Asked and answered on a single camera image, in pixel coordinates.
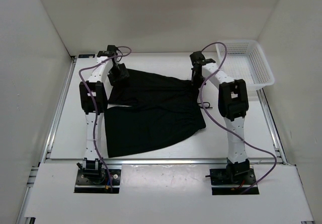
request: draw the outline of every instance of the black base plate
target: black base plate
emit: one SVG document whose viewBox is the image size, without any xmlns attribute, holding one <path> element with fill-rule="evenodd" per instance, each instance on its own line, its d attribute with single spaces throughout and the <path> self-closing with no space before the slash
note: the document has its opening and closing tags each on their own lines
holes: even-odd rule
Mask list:
<svg viewBox="0 0 322 224">
<path fill-rule="evenodd" d="M 211 185 L 216 186 L 212 187 L 212 195 L 239 195 L 244 190 L 247 189 L 247 185 L 252 185 L 256 182 L 256 177 L 254 173 L 254 169 L 250 169 L 249 172 L 242 174 L 240 176 L 235 177 L 234 182 L 232 182 L 226 175 L 226 169 L 210 169 L 210 179 Z M 240 189 L 233 188 L 232 185 L 237 186 L 245 180 L 244 185 Z M 258 187 L 253 186 L 243 195 L 258 195 Z"/>
<path fill-rule="evenodd" d="M 245 180 L 244 185 L 252 185 L 256 182 L 254 169 L 250 169 L 249 172 L 236 177 L 235 182 L 232 182 L 226 176 L 226 169 L 210 169 L 211 185 L 239 185 L 243 180 Z"/>
<path fill-rule="evenodd" d="M 113 192 L 111 188 L 106 189 L 106 178 L 99 181 L 92 181 L 84 177 L 83 170 L 78 169 L 74 193 L 105 193 L 105 194 L 118 194 L 120 192 L 121 170 L 109 169 L 111 176 L 117 175 L 117 178 L 112 180 Z"/>
</svg>

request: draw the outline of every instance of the black shorts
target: black shorts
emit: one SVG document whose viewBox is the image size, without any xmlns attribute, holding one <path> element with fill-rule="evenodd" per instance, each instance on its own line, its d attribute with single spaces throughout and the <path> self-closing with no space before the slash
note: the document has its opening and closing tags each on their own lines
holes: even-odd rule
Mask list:
<svg viewBox="0 0 322 224">
<path fill-rule="evenodd" d="M 206 124 L 191 81 L 128 69 L 127 84 L 114 86 L 105 111 L 110 158 L 174 145 Z"/>
</svg>

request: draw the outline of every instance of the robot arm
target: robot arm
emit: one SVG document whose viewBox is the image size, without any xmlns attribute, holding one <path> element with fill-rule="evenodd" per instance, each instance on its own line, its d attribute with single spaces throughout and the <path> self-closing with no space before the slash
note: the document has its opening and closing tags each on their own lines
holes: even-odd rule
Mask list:
<svg viewBox="0 0 322 224">
<path fill-rule="evenodd" d="M 205 59 L 201 51 L 192 53 L 190 59 L 193 65 L 192 84 L 196 87 L 200 87 L 206 77 L 218 70 L 215 61 Z M 244 121 L 249 108 L 245 81 L 234 80 L 222 70 L 209 81 L 219 90 L 218 108 L 226 128 L 244 138 Z M 244 142 L 229 132 L 227 170 L 232 179 L 250 170 Z"/>
<path fill-rule="evenodd" d="M 100 51 L 97 55 L 98 62 L 102 62 L 109 57 L 117 56 L 118 48 L 115 45 L 108 45 L 106 51 Z M 87 124 L 87 138 L 86 138 L 86 151 L 83 159 L 82 166 L 84 174 L 91 176 L 92 178 L 101 177 L 102 163 L 99 161 L 99 156 L 94 146 L 93 129 L 95 124 L 95 118 L 97 114 L 97 125 L 95 128 L 95 140 L 99 152 L 101 152 L 101 129 L 104 112 L 108 106 L 108 99 L 104 88 L 104 82 L 108 76 L 110 84 L 114 86 L 120 81 L 123 81 L 129 77 L 125 64 L 119 64 L 115 58 L 112 58 L 97 68 L 94 69 L 91 76 L 86 81 L 86 84 L 90 88 L 97 105 L 98 112 L 95 112 L 93 101 L 88 93 L 83 82 L 79 84 L 80 101 L 82 109 L 85 111 L 86 124 Z"/>
</svg>

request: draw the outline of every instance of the cable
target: cable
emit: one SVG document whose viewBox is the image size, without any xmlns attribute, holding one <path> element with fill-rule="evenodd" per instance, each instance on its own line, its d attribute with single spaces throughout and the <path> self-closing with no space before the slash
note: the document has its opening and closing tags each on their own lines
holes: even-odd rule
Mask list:
<svg viewBox="0 0 322 224">
<path fill-rule="evenodd" d="M 94 182 L 94 181 L 92 181 L 92 183 L 94 183 L 94 184 L 96 184 L 96 185 L 102 184 L 102 182 L 105 180 L 105 176 L 106 176 L 106 174 L 105 174 L 105 171 L 104 171 L 104 177 L 103 177 L 103 180 L 102 180 L 100 183 L 96 183 L 96 182 Z"/>
<path fill-rule="evenodd" d="M 231 190 L 239 190 L 242 188 L 244 184 L 245 184 L 245 180 L 243 180 L 242 183 L 237 188 L 232 188 Z"/>
<path fill-rule="evenodd" d="M 213 108 L 213 107 L 211 107 L 210 102 L 204 102 L 204 104 L 206 104 L 206 103 L 208 104 L 208 106 L 206 107 L 207 109 Z"/>
<path fill-rule="evenodd" d="M 117 49 L 117 51 L 119 51 L 122 54 L 122 56 L 120 57 L 120 59 L 119 60 L 116 60 L 116 62 L 120 62 L 122 60 L 122 58 L 123 58 L 123 52 L 121 50 L 119 50 L 119 48 Z"/>
<path fill-rule="evenodd" d="M 202 91 L 203 91 L 203 87 L 205 86 L 205 84 L 206 84 L 206 82 L 211 78 L 211 77 L 213 77 L 214 75 L 216 75 L 219 71 L 220 71 L 220 69 L 221 69 L 221 67 L 222 67 L 222 65 L 223 65 L 223 63 L 225 62 L 225 60 L 226 60 L 226 57 L 227 57 L 227 46 L 224 44 L 224 43 L 222 43 L 222 42 L 214 42 L 214 43 L 211 43 L 211 44 L 208 44 L 206 47 L 204 47 L 202 50 L 201 50 L 201 52 L 202 51 L 204 51 L 206 48 L 208 48 L 209 46 L 211 46 L 211 45 L 215 45 L 215 44 L 221 44 L 221 45 L 223 45 L 223 47 L 225 48 L 225 55 L 224 55 L 224 57 L 223 57 L 223 59 L 222 59 L 222 62 L 220 63 L 220 65 L 219 65 L 219 67 L 218 67 L 218 69 L 214 72 L 214 73 L 212 73 L 210 76 L 208 76 L 205 80 L 204 80 L 204 82 L 201 84 L 201 87 L 200 87 L 200 94 L 199 94 L 199 97 L 200 97 L 200 103 L 201 103 L 201 105 L 202 105 L 202 108 L 203 108 L 203 110 L 205 111 L 205 113 L 207 114 L 207 116 L 214 122 L 214 123 L 216 123 L 220 128 L 222 128 L 222 129 L 224 129 L 224 130 L 226 130 L 227 132 L 229 132 L 229 133 L 231 133 L 232 135 L 235 135 L 236 137 L 238 137 L 241 141 L 243 141 L 243 143 L 245 143 L 247 146 L 249 146 L 249 147 L 251 147 L 251 148 L 253 148 L 253 149 L 255 149 L 255 150 L 258 150 L 258 151 L 261 151 L 261 152 L 264 152 L 264 153 L 267 153 L 267 154 L 269 154 L 269 155 L 271 155 L 273 158 L 274 158 L 274 164 L 273 164 L 273 167 L 266 173 L 266 174 L 264 174 L 260 179 L 258 179 L 254 184 L 252 184 L 252 185 L 250 185 L 246 190 L 244 190 L 242 193 L 240 193 L 240 194 L 244 194 L 244 193 L 246 193 L 247 191 L 249 191 L 253 186 L 255 186 L 255 185 L 257 185 L 260 181 L 262 181 L 266 176 L 268 176 L 269 174 L 270 174 L 270 172 L 272 172 L 273 171 L 273 169 L 276 167 L 276 165 L 277 165 L 277 158 L 275 157 L 275 155 L 273 155 L 271 152 L 269 152 L 269 151 L 266 151 L 266 150 L 263 150 L 263 149 L 261 149 L 261 148 L 258 148 L 258 147 L 255 147 L 255 146 L 253 146 L 253 145 L 251 145 L 250 143 L 248 143 L 248 142 L 246 142 L 241 136 L 239 136 L 237 133 L 235 133 L 235 132 L 233 132 L 233 131 L 231 131 L 231 130 L 229 130 L 228 128 L 226 128 L 226 127 L 224 127 L 223 125 L 221 125 L 219 122 L 217 122 L 211 115 L 210 115 L 210 113 L 208 112 L 208 110 L 207 110 L 207 108 L 205 107 L 205 104 L 204 104 L 204 102 L 203 102 L 203 100 L 202 100 Z"/>
<path fill-rule="evenodd" d="M 123 55 L 123 56 L 128 56 L 128 55 L 132 52 L 131 48 L 129 48 L 129 47 L 127 47 L 127 46 L 119 46 L 118 48 L 126 48 L 126 49 L 128 49 L 128 50 L 129 50 L 129 52 L 128 52 L 127 54 Z M 79 70 L 79 72 L 78 72 L 78 75 L 79 75 L 80 79 L 81 79 L 81 80 L 82 80 L 82 82 L 84 83 L 84 86 L 85 86 L 85 88 L 87 89 L 87 92 L 89 93 L 89 95 L 90 95 L 90 97 L 91 97 L 91 99 L 92 99 L 92 101 L 93 101 L 93 105 L 94 105 L 94 109 L 95 109 L 95 121 L 94 121 L 94 127 L 93 127 L 93 143 L 94 143 L 94 147 L 95 147 L 96 153 L 97 153 L 97 155 L 98 155 L 98 157 L 99 157 L 100 161 L 102 162 L 102 164 L 105 166 L 106 171 L 107 171 L 107 174 L 108 174 L 108 176 L 109 176 L 109 179 L 110 179 L 110 180 L 111 180 L 111 178 L 112 178 L 112 177 L 111 177 L 111 173 L 110 173 L 109 168 L 107 167 L 107 164 L 105 163 L 105 161 L 104 161 L 103 157 L 101 156 L 101 154 L 100 154 L 100 152 L 99 152 L 99 150 L 98 150 L 98 148 L 97 148 L 97 145 L 96 145 L 95 130 L 96 130 L 96 124 L 97 124 L 97 120 L 98 120 L 98 108 L 97 108 L 97 104 L 96 104 L 96 101 L 95 101 L 95 98 L 94 98 L 94 96 L 93 96 L 93 93 L 92 93 L 91 89 L 89 88 L 89 86 L 87 85 L 87 83 L 86 83 L 86 81 L 85 81 L 84 77 L 82 76 L 82 72 L 83 72 L 84 70 L 88 70 L 88 69 L 96 69 L 96 68 L 97 68 L 97 67 L 99 67 L 101 64 L 103 64 L 103 63 L 105 63 L 105 62 L 109 61 L 110 59 L 117 58 L 117 57 L 119 57 L 119 56 L 118 56 L 118 55 L 115 55 L 115 56 L 109 57 L 109 58 L 107 58 L 107 59 L 105 59 L 105 60 L 101 61 L 100 63 L 98 63 L 98 64 L 96 64 L 96 65 L 94 65 L 94 66 L 90 66 L 90 67 L 86 67 L 86 68 L 80 69 L 80 70 Z"/>
</svg>

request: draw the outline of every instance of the white plastic basket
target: white plastic basket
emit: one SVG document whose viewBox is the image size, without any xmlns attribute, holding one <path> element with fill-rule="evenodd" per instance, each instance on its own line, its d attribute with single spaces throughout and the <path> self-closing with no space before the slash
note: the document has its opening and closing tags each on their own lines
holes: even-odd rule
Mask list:
<svg viewBox="0 0 322 224">
<path fill-rule="evenodd" d="M 274 76 L 258 42 L 255 40 L 222 40 L 220 42 L 227 46 L 227 58 L 222 69 L 236 80 L 243 79 L 248 91 L 259 90 L 274 83 Z M 216 44 L 216 49 L 221 62 L 225 48 Z"/>
</svg>

